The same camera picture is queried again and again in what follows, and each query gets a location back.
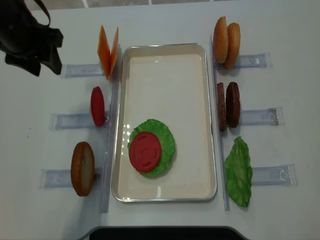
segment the green lettuce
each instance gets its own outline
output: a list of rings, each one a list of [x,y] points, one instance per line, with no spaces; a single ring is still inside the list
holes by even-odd
[[[224,162],[226,191],[241,207],[248,207],[251,197],[252,167],[248,145],[238,136]]]
[[[161,157],[156,167],[148,172],[139,172],[143,176],[153,177],[162,173],[169,167],[171,163],[171,158],[173,157],[176,151],[175,139],[172,133],[170,132],[169,128],[163,122],[158,121],[156,119],[148,119],[132,131],[127,146],[128,149],[130,149],[130,145],[132,144],[137,134],[141,132],[149,132],[155,134],[158,137],[161,144]]]

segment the tray rim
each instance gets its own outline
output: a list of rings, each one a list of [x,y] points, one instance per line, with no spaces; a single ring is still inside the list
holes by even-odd
[[[142,48],[158,48],[158,47],[172,47],[172,46],[184,46],[184,45],[198,45],[204,51],[204,62],[205,62],[205,76],[206,76],[206,87],[207,87],[207,103],[209,107],[209,121],[210,121],[210,135],[211,135],[211,147],[212,147],[212,159],[213,159],[213,170],[214,170],[214,180],[215,186],[212,195],[206,198],[130,198],[130,199],[121,199],[117,197],[114,190],[114,177],[115,177],[115,162],[116,162],[116,148],[117,148],[117,139],[118,139],[118,125],[119,125],[119,117],[120,117],[120,101],[121,98],[118,97],[117,102],[117,116],[116,116],[116,136],[115,136],[115,146],[112,157],[112,174],[111,174],[111,192],[113,197],[122,203],[141,203],[141,202],[199,202],[199,201],[209,201],[211,200],[217,192],[217,170],[216,170],[216,158],[215,158],[215,146],[214,146],[214,138],[213,138],[213,121],[212,121],[212,113],[211,113],[211,100],[210,100],[210,87],[209,87],[209,75],[208,75],[208,62],[207,62],[207,53],[206,49],[199,43],[181,43],[181,44],[164,44],[164,45],[143,45],[143,46],[130,46],[128,47],[122,54],[121,65],[123,68],[123,59],[126,55],[127,51],[131,49],[142,49]]]

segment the white tray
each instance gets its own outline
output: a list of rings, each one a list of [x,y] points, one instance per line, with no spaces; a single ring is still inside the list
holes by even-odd
[[[112,192],[122,202],[209,200],[217,189],[207,60],[196,43],[130,47],[123,54]],[[176,152],[159,177],[130,163],[131,131],[147,119],[166,124]]]

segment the black object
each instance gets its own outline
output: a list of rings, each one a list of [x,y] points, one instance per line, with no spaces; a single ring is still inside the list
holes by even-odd
[[[61,31],[50,28],[51,18],[41,0],[34,0],[49,19],[48,25],[38,23],[24,0],[0,0],[0,50],[5,62],[39,77],[41,64],[55,74],[61,73]]]
[[[90,234],[90,240],[244,240],[235,231],[223,227],[132,227],[101,228]]]

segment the red tomato slice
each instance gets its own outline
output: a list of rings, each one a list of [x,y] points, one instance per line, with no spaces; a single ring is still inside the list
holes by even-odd
[[[91,94],[91,114],[94,124],[102,127],[105,123],[105,101],[100,87],[96,86]]]
[[[129,149],[129,158],[137,171],[151,171],[159,163],[160,157],[161,144],[156,135],[143,131],[135,136]]]

